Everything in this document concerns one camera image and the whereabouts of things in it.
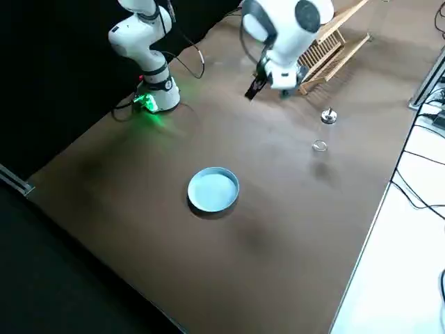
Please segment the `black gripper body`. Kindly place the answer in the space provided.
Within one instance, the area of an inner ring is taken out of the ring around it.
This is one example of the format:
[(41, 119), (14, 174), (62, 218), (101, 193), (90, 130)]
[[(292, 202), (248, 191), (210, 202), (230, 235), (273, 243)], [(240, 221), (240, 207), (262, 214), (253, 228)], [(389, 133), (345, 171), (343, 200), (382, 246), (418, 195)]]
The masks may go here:
[(308, 71), (309, 71), (309, 68), (306, 65), (301, 65), (298, 68), (297, 75), (296, 75), (296, 87), (282, 90), (280, 92), (280, 98), (284, 99), (284, 98), (288, 98), (288, 97), (294, 95), (297, 92), (297, 90), (300, 88), (300, 86), (302, 85), (305, 77), (307, 76)]

